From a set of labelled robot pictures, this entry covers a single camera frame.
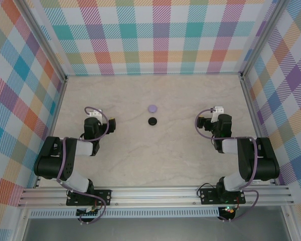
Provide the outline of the aluminium side frame rail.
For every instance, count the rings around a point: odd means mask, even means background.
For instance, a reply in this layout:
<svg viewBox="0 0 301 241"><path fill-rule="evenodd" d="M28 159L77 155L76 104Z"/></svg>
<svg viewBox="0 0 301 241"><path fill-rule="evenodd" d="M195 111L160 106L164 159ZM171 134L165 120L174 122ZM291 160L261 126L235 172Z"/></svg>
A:
<svg viewBox="0 0 301 241"><path fill-rule="evenodd" d="M264 137L258 117L255 113L248 86L240 79L241 87L248 106L256 137L254 141L240 141L239 170L245 180L253 177L255 180L269 181L279 176L280 169L270 139Z"/></svg>

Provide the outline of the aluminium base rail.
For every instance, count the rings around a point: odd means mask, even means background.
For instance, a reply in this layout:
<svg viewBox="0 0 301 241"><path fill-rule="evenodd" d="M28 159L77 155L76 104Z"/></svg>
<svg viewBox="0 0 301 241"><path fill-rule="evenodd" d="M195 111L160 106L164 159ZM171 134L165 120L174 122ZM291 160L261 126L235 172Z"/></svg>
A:
<svg viewBox="0 0 301 241"><path fill-rule="evenodd" d="M287 186L251 186L259 193L256 206L294 205L293 196ZM140 207L192 207L201 206L207 198L199 197L196 186L160 187L96 187L111 190L110 208ZM19 201L19 208L66 208L66 189L62 187L37 187L25 189Z"/></svg>

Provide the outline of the grey metal panel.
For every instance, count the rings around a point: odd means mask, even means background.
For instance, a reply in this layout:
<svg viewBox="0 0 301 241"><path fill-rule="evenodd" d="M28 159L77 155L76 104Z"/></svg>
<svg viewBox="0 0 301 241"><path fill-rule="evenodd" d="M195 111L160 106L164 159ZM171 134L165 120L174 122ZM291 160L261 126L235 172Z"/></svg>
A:
<svg viewBox="0 0 301 241"><path fill-rule="evenodd" d="M281 222L221 223L206 218L32 219L23 241L291 241Z"/></svg>

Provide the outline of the aluminium frame post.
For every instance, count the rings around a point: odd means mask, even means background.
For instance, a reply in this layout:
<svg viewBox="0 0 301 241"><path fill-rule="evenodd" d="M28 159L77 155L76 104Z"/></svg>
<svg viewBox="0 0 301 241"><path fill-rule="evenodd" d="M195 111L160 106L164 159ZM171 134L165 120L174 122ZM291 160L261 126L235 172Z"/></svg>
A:
<svg viewBox="0 0 301 241"><path fill-rule="evenodd" d="M57 71L58 75L62 78L63 82L67 82L67 75L63 70L60 62L58 61L53 49L51 48L42 28L38 24L31 8L28 6L26 0L15 0L18 5L19 10L22 12L23 16L26 18L26 22L29 24L35 38L37 39L39 45L43 48L47 58L51 62L54 69Z"/></svg>
<svg viewBox="0 0 301 241"><path fill-rule="evenodd" d="M261 53L264 45L270 38L274 28L276 27L277 22L279 21L282 13L286 9L289 2L290 0L278 0L278 2L276 3L273 12L270 14L269 20L266 22L265 27L261 31L261 35L255 45L255 48L253 48L246 64L244 65L243 70L239 72L241 80L245 80L245 77L248 75L248 73L254 66L259 54Z"/></svg>

